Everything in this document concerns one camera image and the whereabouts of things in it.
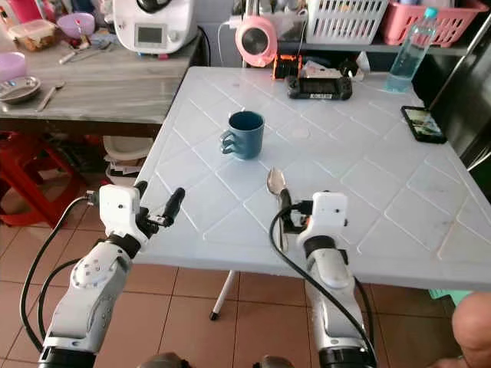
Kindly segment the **white plastic basket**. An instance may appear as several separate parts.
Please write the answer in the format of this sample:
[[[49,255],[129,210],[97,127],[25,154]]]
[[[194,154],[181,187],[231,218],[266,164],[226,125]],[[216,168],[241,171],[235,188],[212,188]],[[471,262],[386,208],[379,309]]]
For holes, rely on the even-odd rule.
[[[371,44],[388,3],[388,0],[306,0],[305,41]]]

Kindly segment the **black handheld controller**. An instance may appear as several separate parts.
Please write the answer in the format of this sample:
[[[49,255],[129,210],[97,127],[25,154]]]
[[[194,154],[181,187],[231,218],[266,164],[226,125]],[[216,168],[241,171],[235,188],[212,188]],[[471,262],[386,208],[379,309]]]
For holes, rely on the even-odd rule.
[[[319,64],[305,64],[295,76],[284,78],[288,98],[301,100],[348,100],[353,84],[348,76]]]

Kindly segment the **clear plastic food container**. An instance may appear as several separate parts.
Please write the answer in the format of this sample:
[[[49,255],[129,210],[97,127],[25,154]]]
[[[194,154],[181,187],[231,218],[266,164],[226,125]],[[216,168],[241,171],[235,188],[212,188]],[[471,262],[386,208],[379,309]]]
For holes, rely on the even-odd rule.
[[[41,51],[56,45],[58,41],[56,24],[46,20],[22,22],[7,30],[17,46],[28,51]]]

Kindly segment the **pink round appliance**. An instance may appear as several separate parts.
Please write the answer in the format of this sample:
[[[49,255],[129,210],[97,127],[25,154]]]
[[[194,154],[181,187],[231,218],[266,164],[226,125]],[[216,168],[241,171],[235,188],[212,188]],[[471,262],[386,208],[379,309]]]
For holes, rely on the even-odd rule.
[[[253,67],[267,67],[274,62],[279,49],[275,25],[260,15],[247,15],[236,27],[236,49],[243,62]]]

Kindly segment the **dark blue mug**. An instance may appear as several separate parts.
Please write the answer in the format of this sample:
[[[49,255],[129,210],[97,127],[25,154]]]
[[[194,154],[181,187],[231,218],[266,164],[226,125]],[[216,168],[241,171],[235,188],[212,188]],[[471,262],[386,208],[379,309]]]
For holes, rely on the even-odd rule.
[[[228,129],[220,136],[222,154],[232,154],[239,160],[252,160],[261,152],[265,120],[260,113],[239,111],[231,113]]]

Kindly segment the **orange and black device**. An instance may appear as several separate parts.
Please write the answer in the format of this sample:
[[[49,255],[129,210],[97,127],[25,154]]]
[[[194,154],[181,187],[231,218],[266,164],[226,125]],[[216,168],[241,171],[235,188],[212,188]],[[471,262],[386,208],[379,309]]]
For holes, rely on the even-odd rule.
[[[278,54],[273,62],[272,76],[275,81],[297,77],[302,69],[302,57],[294,54]]]

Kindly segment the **white plastic bin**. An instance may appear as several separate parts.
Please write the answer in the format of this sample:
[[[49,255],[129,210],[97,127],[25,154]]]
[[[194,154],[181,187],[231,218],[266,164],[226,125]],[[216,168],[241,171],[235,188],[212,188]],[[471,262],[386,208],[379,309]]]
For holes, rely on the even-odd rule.
[[[103,136],[107,162],[104,185],[132,186],[152,144],[153,138],[149,137]]]

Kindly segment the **green plastic stool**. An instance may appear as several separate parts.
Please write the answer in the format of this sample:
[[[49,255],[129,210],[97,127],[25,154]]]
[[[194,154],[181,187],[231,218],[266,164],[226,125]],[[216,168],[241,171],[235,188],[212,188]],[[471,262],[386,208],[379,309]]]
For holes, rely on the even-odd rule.
[[[466,297],[469,291],[460,290],[430,290],[429,294],[433,299],[439,299],[442,297],[449,297],[454,304],[458,304],[464,297]]]

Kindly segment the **white kitchen machine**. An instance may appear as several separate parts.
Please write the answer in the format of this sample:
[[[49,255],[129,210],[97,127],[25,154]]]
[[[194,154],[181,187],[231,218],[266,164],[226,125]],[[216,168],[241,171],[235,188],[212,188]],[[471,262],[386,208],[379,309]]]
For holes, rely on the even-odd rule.
[[[141,54],[172,54],[197,36],[195,0],[112,0],[120,43]]]

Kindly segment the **red plastic stool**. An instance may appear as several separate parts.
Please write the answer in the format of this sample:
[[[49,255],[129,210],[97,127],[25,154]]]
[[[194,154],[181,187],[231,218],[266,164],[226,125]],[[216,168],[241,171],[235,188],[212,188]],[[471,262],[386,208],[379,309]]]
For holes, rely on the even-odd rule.
[[[0,141],[1,196],[9,190],[28,204],[27,211],[10,212],[0,210],[0,219],[5,225],[56,225],[54,203],[44,195],[40,176],[47,169],[60,169],[58,155],[45,139],[38,134],[2,134]]]

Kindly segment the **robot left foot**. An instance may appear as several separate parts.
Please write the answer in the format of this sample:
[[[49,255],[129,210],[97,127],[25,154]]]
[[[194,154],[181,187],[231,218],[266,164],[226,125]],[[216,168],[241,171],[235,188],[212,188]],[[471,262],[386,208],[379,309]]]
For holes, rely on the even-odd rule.
[[[192,368],[189,361],[179,357],[176,353],[162,353],[155,359],[157,368]]]

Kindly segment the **small purple bowl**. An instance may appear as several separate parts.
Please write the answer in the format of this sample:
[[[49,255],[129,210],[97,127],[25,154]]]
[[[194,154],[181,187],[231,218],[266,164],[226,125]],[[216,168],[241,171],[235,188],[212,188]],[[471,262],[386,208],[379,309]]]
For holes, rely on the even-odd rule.
[[[62,15],[56,24],[67,38],[81,39],[83,36],[94,34],[95,17],[85,11],[74,11],[67,15]]]

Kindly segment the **grey wooden table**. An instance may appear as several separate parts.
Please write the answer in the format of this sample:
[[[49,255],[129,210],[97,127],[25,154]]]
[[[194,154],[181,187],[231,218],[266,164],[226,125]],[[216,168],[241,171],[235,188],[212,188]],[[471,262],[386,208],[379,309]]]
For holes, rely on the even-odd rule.
[[[41,90],[62,84],[43,110],[31,101],[0,113],[0,129],[8,132],[69,133],[83,136],[155,137],[187,70],[200,56],[192,42],[166,60],[143,57],[124,47],[59,64],[69,52],[64,45],[27,52],[29,76]]]

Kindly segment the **black smartphone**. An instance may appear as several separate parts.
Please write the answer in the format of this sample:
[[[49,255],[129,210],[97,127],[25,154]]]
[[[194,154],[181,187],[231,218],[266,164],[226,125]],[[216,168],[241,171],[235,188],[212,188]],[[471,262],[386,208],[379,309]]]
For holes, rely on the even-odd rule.
[[[431,113],[423,107],[400,108],[404,122],[418,143],[444,144],[447,141]]]

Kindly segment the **metal cutlery piece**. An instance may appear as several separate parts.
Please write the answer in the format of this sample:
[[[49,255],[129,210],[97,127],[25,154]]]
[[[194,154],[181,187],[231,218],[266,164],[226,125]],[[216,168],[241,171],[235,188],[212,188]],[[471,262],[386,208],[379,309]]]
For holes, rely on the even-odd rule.
[[[73,59],[83,60],[85,58],[92,57],[96,54],[105,52],[112,45],[113,45],[112,42],[105,42],[105,43],[101,43],[101,44],[96,45],[96,46],[91,46],[85,50],[74,50],[73,52],[60,58],[58,60],[58,63],[59,64],[66,64],[66,63],[71,62],[71,60],[73,60]]]

